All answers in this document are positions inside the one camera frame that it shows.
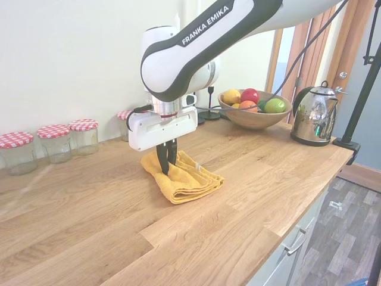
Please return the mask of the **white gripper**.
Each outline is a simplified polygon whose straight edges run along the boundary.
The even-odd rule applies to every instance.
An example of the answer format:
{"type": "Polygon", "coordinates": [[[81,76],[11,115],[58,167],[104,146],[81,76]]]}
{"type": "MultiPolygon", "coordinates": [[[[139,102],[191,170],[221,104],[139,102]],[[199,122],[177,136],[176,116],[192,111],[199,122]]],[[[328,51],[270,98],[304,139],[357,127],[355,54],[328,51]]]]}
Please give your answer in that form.
{"type": "Polygon", "coordinates": [[[136,151],[156,147],[157,158],[163,174],[167,175],[169,163],[177,159],[177,139],[196,130],[198,113],[193,106],[186,107],[167,120],[156,113],[135,113],[128,119],[129,145],[136,151]]]}

